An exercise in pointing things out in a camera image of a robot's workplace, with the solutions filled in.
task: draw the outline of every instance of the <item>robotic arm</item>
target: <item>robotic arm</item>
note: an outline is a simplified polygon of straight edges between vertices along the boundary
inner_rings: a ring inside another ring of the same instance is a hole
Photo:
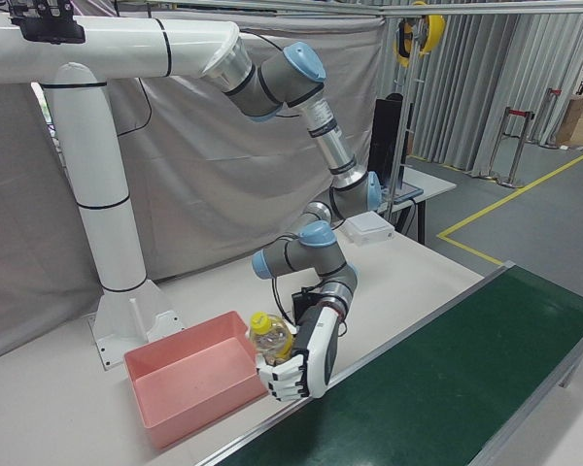
[[[11,16],[0,14],[0,83],[43,83],[49,97],[104,288],[93,335],[105,367],[120,362],[124,342],[134,348],[177,331],[179,322],[147,278],[104,89],[110,79],[193,76],[257,121],[273,117],[284,104],[300,111],[333,175],[332,185],[253,260],[262,279],[308,268],[320,277],[317,292],[294,295],[299,330],[291,360],[277,367],[260,361],[257,368],[281,400],[322,396],[339,323],[357,286],[330,226],[378,208],[381,196],[376,175],[358,164],[324,99],[326,72],[318,56],[296,43],[257,67],[233,23],[73,17],[69,0],[25,3],[12,7]]]
[[[274,117],[287,104],[304,116],[309,135],[321,150],[332,185],[305,208],[290,229],[253,256],[264,280],[313,268],[318,292],[303,289],[293,297],[298,332],[291,359],[277,367],[257,357],[257,370],[281,401],[326,393],[337,352],[337,332],[350,310],[357,274],[337,244],[330,226],[380,205],[375,173],[357,163],[323,94],[326,71],[306,44],[285,47],[257,67],[238,39],[231,53],[203,77],[255,121]]]

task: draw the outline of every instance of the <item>blue joint cap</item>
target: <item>blue joint cap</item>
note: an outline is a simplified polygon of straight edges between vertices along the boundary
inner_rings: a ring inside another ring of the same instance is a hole
[[[348,265],[350,266],[350,268],[354,272],[354,275],[356,275],[358,277],[359,276],[359,269],[357,269],[357,267],[354,264],[351,264],[350,262],[348,262]]]
[[[253,264],[253,270],[255,271],[255,274],[260,279],[270,280],[274,278],[270,272],[270,269],[268,269],[268,264],[265,261],[263,250],[258,250],[255,254],[253,254],[253,260],[251,262]]]
[[[325,248],[334,245],[337,238],[327,221],[318,220],[309,223],[300,230],[300,244],[309,248]]]
[[[376,211],[382,203],[382,188],[376,172],[369,172],[367,177],[367,209]]]
[[[256,123],[262,123],[264,121],[268,121],[269,119],[275,117],[276,114],[278,114],[282,108],[283,108],[283,105],[279,105],[274,112],[270,112],[269,114],[262,115],[262,116],[249,116],[249,118]]]
[[[314,83],[323,83],[326,80],[326,70],[322,60],[304,42],[296,42],[283,49],[288,62],[299,73]]]

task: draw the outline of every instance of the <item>green conveyor belt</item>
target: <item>green conveyor belt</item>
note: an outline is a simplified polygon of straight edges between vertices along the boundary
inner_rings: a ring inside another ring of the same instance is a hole
[[[221,464],[466,465],[582,338],[583,298],[512,267]]]

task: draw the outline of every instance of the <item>yellow cable reel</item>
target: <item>yellow cable reel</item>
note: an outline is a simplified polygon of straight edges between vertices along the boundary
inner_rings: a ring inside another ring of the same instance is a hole
[[[426,2],[416,1],[413,5],[426,5]],[[403,19],[398,26],[397,38],[394,41],[393,49],[397,61],[404,68],[408,67],[410,59],[410,51],[412,50],[412,26],[413,20]],[[421,51],[420,55],[425,55],[433,50],[440,38],[445,32],[445,18],[441,15],[426,15],[421,17],[421,21],[425,24],[425,37],[420,37]]]

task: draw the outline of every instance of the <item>pink container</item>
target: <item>pink container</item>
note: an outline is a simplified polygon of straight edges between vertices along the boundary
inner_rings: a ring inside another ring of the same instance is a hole
[[[265,393],[232,311],[125,354],[140,414],[162,449]]]

